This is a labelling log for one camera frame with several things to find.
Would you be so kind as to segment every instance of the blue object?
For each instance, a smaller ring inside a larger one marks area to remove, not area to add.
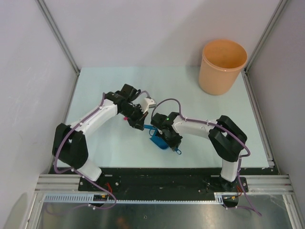
[[[168,146],[168,144],[162,139],[162,138],[160,138],[160,137],[158,137],[158,136],[156,136],[156,134],[157,134],[157,132],[158,132],[158,129],[156,128],[156,127],[154,127],[154,126],[152,126],[152,125],[144,125],[144,128],[145,129],[149,129],[149,135],[151,136],[151,140],[152,140],[152,142],[154,142],[160,149],[163,149],[163,150],[165,150],[165,149],[167,149],[169,146]],[[175,150],[176,151],[176,153],[178,154],[178,155],[181,155],[181,150],[180,149],[176,149]]]

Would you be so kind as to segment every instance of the brown cylindrical container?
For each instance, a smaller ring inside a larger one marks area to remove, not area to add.
[[[209,42],[203,49],[199,85],[207,93],[221,95],[234,84],[247,61],[247,52],[230,40]]]

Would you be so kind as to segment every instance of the wall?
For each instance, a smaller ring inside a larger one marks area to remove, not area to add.
[[[228,38],[250,55],[279,0],[46,0],[81,67],[199,65]]]
[[[1,1],[0,31],[0,228],[13,209],[6,228],[17,229],[50,165],[75,74],[34,0]]]
[[[292,0],[250,69],[276,161],[305,215],[305,1]]]

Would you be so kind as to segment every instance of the gray floor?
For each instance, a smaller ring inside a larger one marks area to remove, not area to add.
[[[282,196],[255,196],[263,217],[244,209],[221,205],[118,204],[109,210],[82,207],[64,216],[42,212],[38,229],[290,229]],[[239,205],[246,205],[244,197]],[[60,213],[79,204],[52,203]]]

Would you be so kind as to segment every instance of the white tabletop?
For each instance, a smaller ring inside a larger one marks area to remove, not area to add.
[[[182,113],[189,118],[211,120],[221,115],[229,116],[248,136],[246,145],[252,154],[243,159],[242,167],[268,167],[241,74],[231,90],[220,96],[202,91],[197,82],[198,75],[199,67],[82,68],[67,124],[94,108],[100,102],[103,92],[115,92],[127,83],[136,89],[147,90],[157,102],[166,98],[178,99],[182,104]],[[172,111],[178,111],[177,104],[172,101],[162,104],[156,110],[165,115]],[[145,123],[150,123],[150,115]],[[179,146],[181,155],[170,149],[159,149],[149,138],[147,130],[142,132],[129,127],[119,114],[87,139],[89,157],[100,167],[222,166],[221,158],[205,138],[184,135]],[[59,161],[58,166],[67,165]]]

